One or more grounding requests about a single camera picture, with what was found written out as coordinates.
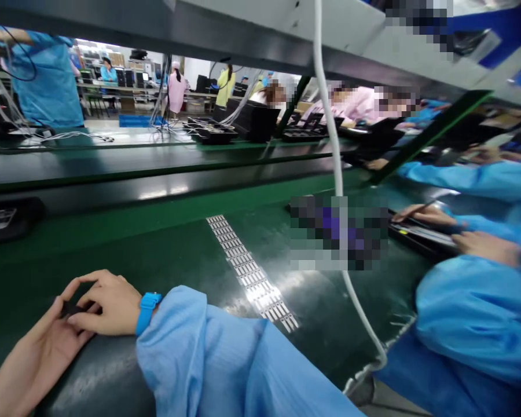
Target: blue cleanroom gown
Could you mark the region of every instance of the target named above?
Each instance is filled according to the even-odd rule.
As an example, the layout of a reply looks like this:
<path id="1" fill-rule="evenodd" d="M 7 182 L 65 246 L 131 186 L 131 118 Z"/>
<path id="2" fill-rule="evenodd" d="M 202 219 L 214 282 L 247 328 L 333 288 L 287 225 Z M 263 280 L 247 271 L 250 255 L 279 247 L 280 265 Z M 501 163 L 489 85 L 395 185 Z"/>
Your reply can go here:
<path id="1" fill-rule="evenodd" d="M 521 389 L 429 350 L 414 327 L 375 376 L 434 417 L 521 417 Z"/>
<path id="2" fill-rule="evenodd" d="M 473 168 L 435 167 L 409 162 L 399 168 L 398 175 L 464 194 L 511 202 L 513 208 L 506 221 L 521 224 L 521 163 L 498 162 Z"/>
<path id="3" fill-rule="evenodd" d="M 20 46 L 14 43 L 11 61 L 5 58 L 8 71 L 21 79 L 31 79 L 34 74 L 27 55 L 36 66 L 36 78 L 33 81 L 12 78 L 25 118 L 52 127 L 82 126 L 83 113 L 69 63 L 68 48 L 74 44 L 73 40 L 40 32 L 27 33 L 33 45 Z"/>
<path id="4" fill-rule="evenodd" d="M 363 416 L 272 323 L 184 286 L 137 339 L 137 359 L 158 416 Z"/>
<path id="5" fill-rule="evenodd" d="M 110 71 L 108 71 L 103 65 L 100 68 L 100 75 L 102 76 L 102 81 L 118 82 L 118 73 L 114 67 L 110 68 Z"/>

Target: overhead shelf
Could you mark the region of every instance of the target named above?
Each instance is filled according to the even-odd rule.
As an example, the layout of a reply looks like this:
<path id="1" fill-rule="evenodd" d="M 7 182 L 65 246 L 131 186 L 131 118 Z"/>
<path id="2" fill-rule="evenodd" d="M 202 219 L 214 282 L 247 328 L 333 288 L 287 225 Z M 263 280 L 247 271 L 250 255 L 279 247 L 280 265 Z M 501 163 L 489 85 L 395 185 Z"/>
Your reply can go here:
<path id="1" fill-rule="evenodd" d="M 314 75 L 312 0 L 178 0 L 173 11 L 164 0 L 138 6 L 133 0 L 0 0 L 0 24 Z M 499 81 L 498 68 L 448 59 L 426 36 L 387 26 L 384 13 L 360 0 L 325 0 L 322 30 L 330 79 L 439 90 L 451 100 L 464 90 L 487 88 L 521 105 L 521 89 L 507 82 L 516 71 Z"/>

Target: blue wristband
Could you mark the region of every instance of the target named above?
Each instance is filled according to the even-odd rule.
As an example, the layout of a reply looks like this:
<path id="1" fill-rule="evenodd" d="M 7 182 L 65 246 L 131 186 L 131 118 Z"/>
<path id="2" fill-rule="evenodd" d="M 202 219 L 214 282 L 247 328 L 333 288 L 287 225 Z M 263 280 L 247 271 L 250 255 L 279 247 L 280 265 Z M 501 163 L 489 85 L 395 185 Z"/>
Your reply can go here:
<path id="1" fill-rule="evenodd" d="M 161 300 L 162 295 L 156 292 L 147 292 L 143 295 L 143 298 L 141 298 L 141 314 L 139 314 L 137 327 L 135 328 L 137 337 L 141 336 L 148 327 L 151 322 L 152 312 Z"/>

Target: blue crate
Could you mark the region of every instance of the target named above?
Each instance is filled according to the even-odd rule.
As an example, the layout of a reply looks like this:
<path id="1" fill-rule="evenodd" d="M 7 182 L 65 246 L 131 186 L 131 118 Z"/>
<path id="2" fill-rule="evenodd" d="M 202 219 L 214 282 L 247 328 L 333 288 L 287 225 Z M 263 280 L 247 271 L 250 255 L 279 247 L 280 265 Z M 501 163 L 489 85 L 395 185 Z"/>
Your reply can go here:
<path id="1" fill-rule="evenodd" d="M 151 117 L 147 115 L 119 115 L 120 127 L 148 127 L 150 119 Z M 161 116 L 156 117 L 155 124 L 162 124 Z"/>

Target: pink lab coat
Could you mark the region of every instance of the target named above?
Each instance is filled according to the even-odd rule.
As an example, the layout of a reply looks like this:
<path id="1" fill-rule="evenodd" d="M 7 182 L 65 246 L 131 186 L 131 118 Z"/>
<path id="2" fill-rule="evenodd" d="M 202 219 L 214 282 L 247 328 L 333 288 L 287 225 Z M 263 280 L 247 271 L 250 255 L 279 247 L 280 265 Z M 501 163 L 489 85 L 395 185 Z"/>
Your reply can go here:
<path id="1" fill-rule="evenodd" d="M 170 80 L 168 81 L 168 95 L 170 96 L 170 111 L 173 113 L 179 113 L 181 107 L 184 104 L 184 94 L 187 89 L 187 83 L 185 78 L 181 75 L 181 81 L 178 81 L 178 76 L 175 72 L 170 74 Z"/>

